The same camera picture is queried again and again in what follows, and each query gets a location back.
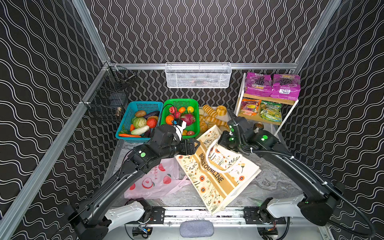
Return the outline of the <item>white bread tray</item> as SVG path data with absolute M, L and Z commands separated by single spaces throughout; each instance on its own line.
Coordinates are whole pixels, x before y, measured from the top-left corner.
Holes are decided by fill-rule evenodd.
M 204 105 L 199 108 L 200 133 L 205 133 L 208 129 L 216 125 L 221 131 L 229 131 L 228 110 L 224 106 L 211 107 Z

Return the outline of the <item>green tea can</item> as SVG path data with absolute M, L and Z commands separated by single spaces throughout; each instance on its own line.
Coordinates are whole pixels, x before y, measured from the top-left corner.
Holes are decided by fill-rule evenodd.
M 264 124 L 263 123 L 255 123 L 253 126 L 254 131 L 259 131 L 264 129 Z

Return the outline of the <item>striped long bread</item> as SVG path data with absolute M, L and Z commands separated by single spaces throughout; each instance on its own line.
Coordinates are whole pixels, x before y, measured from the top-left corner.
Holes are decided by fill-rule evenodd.
M 227 129 L 229 129 L 229 125 L 225 121 L 219 120 L 219 119 L 211 117 L 211 116 L 206 116 L 205 118 L 206 118 L 206 121 L 208 123 L 214 123 L 217 126 L 223 126 L 223 127 L 227 128 Z
M 218 113 L 216 112 L 216 110 L 214 110 L 211 106 L 209 105 L 204 105 L 203 106 L 203 110 L 204 112 L 210 116 L 210 117 L 213 117 L 213 118 L 216 118 Z
M 208 129 L 212 128 L 215 125 L 216 125 L 215 122 L 208 122 Z

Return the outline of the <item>braided golden bread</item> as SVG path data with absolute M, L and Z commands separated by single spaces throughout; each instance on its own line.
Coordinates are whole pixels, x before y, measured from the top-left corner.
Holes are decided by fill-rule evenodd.
M 203 134 L 208 130 L 208 124 L 204 121 L 200 121 L 200 133 Z

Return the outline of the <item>pink dragon fruit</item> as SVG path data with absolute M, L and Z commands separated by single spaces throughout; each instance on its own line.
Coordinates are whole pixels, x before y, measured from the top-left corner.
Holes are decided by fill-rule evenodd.
M 195 123 L 196 118 L 194 117 L 193 114 L 185 114 L 181 116 L 181 120 L 186 122 L 187 126 L 191 126 L 193 123 Z

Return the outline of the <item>purple snack bag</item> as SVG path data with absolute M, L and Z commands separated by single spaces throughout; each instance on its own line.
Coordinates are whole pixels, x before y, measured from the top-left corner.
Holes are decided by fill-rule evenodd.
M 270 97 L 273 92 L 273 81 L 270 75 L 248 72 L 245 80 L 245 93 L 258 97 Z
M 301 77 L 298 75 L 274 74 L 271 98 L 296 101 L 301 90 Z

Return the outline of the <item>white steamed bun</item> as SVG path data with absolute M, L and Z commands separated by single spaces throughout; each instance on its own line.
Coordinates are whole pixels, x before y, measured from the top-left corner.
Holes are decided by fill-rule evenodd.
M 205 116 L 206 115 L 205 111 L 202 108 L 199 108 L 199 115 L 200 116 Z

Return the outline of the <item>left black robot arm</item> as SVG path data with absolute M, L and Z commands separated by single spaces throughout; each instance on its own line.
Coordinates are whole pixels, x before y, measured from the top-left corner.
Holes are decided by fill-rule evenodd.
M 119 170 L 94 194 L 76 207 L 66 206 L 68 223 L 81 240 L 102 240 L 112 221 L 106 217 L 113 203 L 137 180 L 161 163 L 162 159 L 176 155 L 194 155 L 201 143 L 194 138 L 183 139 L 181 126 L 161 125 L 152 138 L 136 146 Z

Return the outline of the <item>brown potato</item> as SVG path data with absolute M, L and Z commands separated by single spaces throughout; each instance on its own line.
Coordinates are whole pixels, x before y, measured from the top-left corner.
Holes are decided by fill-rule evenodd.
M 146 114 L 147 114 L 146 111 L 143 111 L 143 110 L 141 110 L 141 111 L 137 111 L 137 112 L 135 113 L 135 117 L 137 117 L 137 118 L 141 118 L 141 117 L 144 117 Z

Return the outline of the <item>white wooden shelf rack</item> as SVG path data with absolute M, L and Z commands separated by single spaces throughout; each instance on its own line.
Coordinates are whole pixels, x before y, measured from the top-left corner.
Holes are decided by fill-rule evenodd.
M 244 73 L 243 78 L 242 78 L 242 82 L 241 82 L 241 87 L 240 87 L 239 94 L 238 94 L 238 100 L 236 102 L 236 107 L 234 110 L 235 115 L 236 116 L 240 115 L 240 116 L 245 117 L 246 119 L 254 121 L 254 122 L 259 122 L 259 123 L 263 123 L 266 125 L 270 125 L 271 132 L 275 135 L 275 137 L 277 137 L 280 134 L 280 131 L 282 130 L 283 125 L 287 122 L 288 117 L 292 114 L 294 108 L 298 105 L 299 100 L 292 101 L 292 100 L 275 99 L 275 98 L 270 98 L 270 97 L 260 97 L 260 96 L 254 96 L 254 95 L 247 94 L 245 91 L 246 77 L 247 77 L 247 74 Z M 267 120 L 267 119 L 261 117 L 261 115 L 260 115 L 261 108 L 259 108 L 259 112 L 256 115 L 251 116 L 251 115 L 241 114 L 240 111 L 242 109 L 243 99 L 252 100 L 252 101 L 259 101 L 260 104 L 265 103 L 265 102 L 269 102 L 269 103 L 273 103 L 274 105 L 281 105 L 281 107 L 289 106 L 290 109 L 285 116 L 282 116 L 282 119 L 279 122 L 274 122 L 274 121 L 270 121 L 270 120 Z

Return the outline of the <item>orange fruit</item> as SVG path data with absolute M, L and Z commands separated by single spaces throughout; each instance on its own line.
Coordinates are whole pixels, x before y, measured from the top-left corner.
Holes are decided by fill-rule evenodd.
M 175 117 L 173 115 L 166 116 L 166 124 L 173 125 L 175 121 Z

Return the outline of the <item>yellow lemon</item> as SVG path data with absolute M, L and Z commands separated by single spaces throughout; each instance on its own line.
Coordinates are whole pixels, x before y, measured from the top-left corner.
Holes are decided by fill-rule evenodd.
M 191 107 L 191 106 L 189 106 L 189 107 L 187 108 L 187 111 L 188 111 L 189 114 L 191 114 L 191 113 L 194 112 L 194 108 Z

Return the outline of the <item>green cabbage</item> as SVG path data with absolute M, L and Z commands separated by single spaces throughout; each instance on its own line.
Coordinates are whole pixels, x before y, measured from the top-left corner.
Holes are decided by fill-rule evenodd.
M 144 117 L 141 117 L 141 118 L 134 117 L 132 118 L 132 124 L 135 127 L 135 129 L 137 129 L 147 125 L 147 120 Z

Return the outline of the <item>metal base rail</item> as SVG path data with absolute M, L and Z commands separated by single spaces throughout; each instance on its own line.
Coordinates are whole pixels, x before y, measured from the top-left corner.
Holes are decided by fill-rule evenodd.
M 147 227 L 179 227 L 187 221 L 209 221 L 215 227 L 279 227 L 287 224 L 286 218 L 261 222 L 258 207 L 227 207 L 211 215 L 204 207 L 152 207 Z

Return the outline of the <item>pink peach plastic bag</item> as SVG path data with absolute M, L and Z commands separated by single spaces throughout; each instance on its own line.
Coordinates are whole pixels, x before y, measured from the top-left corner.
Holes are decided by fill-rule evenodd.
M 162 159 L 161 163 L 137 180 L 124 193 L 125 199 L 158 199 L 178 192 L 191 182 L 179 178 L 179 163 L 175 158 Z

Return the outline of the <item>striped long bread middle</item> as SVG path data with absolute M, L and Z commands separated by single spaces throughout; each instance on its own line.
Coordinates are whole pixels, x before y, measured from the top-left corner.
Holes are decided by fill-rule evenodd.
M 219 120 L 219 119 L 211 117 L 211 116 L 206 116 L 205 118 L 206 118 L 206 121 L 208 123 L 214 123 L 217 126 L 223 126 L 223 127 L 227 128 L 227 129 L 229 129 L 229 125 L 225 121 Z

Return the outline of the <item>striped long bread front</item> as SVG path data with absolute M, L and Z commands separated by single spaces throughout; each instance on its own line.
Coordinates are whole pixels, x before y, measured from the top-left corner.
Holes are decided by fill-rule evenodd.
M 208 122 L 208 129 L 212 128 L 215 125 L 216 125 L 215 122 Z

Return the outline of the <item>red tomato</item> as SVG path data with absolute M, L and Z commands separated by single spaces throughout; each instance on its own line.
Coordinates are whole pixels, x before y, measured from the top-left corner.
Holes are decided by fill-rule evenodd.
M 154 129 L 158 124 L 158 121 L 155 118 L 148 118 L 147 119 L 147 126 L 149 126 L 150 129 Z

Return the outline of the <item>grey padded cushion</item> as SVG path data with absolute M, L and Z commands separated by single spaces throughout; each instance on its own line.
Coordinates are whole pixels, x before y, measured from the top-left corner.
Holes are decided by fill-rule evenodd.
M 180 235 L 183 238 L 211 237 L 214 232 L 214 225 L 210 221 L 186 221 L 180 225 Z

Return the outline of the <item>white radish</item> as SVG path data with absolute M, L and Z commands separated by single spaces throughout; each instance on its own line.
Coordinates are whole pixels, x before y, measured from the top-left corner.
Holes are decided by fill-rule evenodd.
M 150 127 L 148 125 L 145 125 L 143 127 L 132 130 L 131 134 L 136 135 L 136 136 L 140 136 L 140 135 L 143 135 L 144 133 L 146 133 L 148 130 L 150 130 Z

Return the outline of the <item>purple snack bag left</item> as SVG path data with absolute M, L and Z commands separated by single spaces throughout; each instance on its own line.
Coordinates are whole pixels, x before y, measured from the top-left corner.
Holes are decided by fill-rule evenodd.
M 273 92 L 273 81 L 270 75 L 248 72 L 245 80 L 245 93 L 258 97 L 270 97 Z

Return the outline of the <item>red apple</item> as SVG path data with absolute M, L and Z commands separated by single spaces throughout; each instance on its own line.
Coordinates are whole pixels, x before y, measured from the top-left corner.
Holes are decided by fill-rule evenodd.
M 178 111 L 177 108 L 174 107 L 174 106 L 171 106 L 171 107 L 169 108 L 169 113 L 172 114 L 172 115 L 175 114 L 177 111 Z

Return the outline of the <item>orange blackcurrant snack bag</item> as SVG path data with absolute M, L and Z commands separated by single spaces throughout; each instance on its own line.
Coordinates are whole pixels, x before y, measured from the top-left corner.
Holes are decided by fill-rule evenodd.
M 259 113 L 261 100 L 242 99 L 240 114 L 247 116 L 256 116 Z

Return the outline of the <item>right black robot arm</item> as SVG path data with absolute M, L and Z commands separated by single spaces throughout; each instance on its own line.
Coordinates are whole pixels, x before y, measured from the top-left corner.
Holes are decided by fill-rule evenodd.
M 293 198 L 267 198 L 257 211 L 251 214 L 252 220 L 271 224 L 284 218 L 289 226 L 291 218 L 302 218 L 316 226 L 332 225 L 361 238 L 371 239 L 376 235 L 373 223 L 343 196 L 345 189 L 343 184 L 321 178 L 311 168 L 296 159 L 269 131 L 259 130 L 255 133 L 246 118 L 237 117 L 234 113 L 229 113 L 229 119 L 229 130 L 224 131 L 220 137 L 220 146 L 245 156 L 256 155 L 263 158 L 277 167 L 303 191 L 301 195 Z M 348 204 L 366 222 L 369 233 L 352 230 L 331 220 L 340 202 Z

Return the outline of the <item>green apple tea snack bag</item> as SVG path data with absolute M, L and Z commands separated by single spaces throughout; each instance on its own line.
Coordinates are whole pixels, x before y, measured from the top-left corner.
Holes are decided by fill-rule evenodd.
M 282 121 L 282 114 L 281 114 L 282 104 L 262 101 L 260 107 L 261 107 L 260 116 L 262 119 L 271 121 L 271 122 Z

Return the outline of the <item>yellow pumpkin shaped bread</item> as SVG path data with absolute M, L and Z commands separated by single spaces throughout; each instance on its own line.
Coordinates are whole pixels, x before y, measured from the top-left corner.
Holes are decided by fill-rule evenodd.
M 216 108 L 216 113 L 220 117 L 225 116 L 227 114 L 227 112 L 228 112 L 228 110 L 225 106 L 218 106 Z

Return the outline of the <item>green plastic basket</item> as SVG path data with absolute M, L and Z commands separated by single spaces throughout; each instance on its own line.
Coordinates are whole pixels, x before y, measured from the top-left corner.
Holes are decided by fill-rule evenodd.
M 183 131 L 183 139 L 196 138 L 200 133 L 198 102 L 193 99 L 170 99 L 165 101 L 160 117 L 160 125 L 167 125 L 167 116 L 169 115 L 174 115 L 176 119 L 177 111 L 180 113 L 180 118 L 187 123 Z

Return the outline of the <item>orange carrot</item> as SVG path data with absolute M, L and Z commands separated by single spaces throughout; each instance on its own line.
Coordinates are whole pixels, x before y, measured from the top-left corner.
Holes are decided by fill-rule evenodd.
M 130 134 L 118 134 L 118 136 L 122 138 L 141 138 L 142 137 L 140 135 L 130 135 Z

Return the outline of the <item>floral canvas tote bag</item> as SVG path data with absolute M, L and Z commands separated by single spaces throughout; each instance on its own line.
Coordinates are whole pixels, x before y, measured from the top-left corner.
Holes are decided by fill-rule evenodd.
M 201 145 L 194 155 L 175 157 L 211 215 L 225 209 L 262 171 L 243 155 L 220 146 L 222 136 L 213 126 L 198 138 Z

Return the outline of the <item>teal plastic basket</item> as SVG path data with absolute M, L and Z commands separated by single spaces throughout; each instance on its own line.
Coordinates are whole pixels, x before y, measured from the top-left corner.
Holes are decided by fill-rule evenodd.
M 163 103 L 135 101 L 128 104 L 115 137 L 127 143 L 146 143 L 158 124 Z

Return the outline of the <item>purple snack bag right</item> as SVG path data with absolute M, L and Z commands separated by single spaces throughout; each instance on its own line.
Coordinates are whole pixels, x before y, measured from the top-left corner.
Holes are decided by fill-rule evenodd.
M 274 74 L 271 98 L 296 101 L 301 90 L 301 77 L 298 75 Z

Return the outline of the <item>striped long bread back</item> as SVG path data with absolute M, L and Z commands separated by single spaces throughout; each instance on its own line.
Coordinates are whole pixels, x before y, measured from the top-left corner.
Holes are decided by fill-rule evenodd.
M 216 118 L 218 113 L 216 112 L 216 110 L 214 110 L 211 106 L 209 105 L 204 105 L 203 106 L 203 110 L 204 112 L 210 116 L 210 117 L 213 117 L 213 118 Z

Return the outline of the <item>purple eggplant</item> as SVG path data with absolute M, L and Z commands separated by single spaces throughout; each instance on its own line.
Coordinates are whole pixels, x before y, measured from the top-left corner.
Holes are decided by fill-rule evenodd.
M 148 119 L 150 117 L 158 117 L 160 115 L 160 111 L 153 111 L 151 113 L 148 113 L 144 116 L 145 119 Z

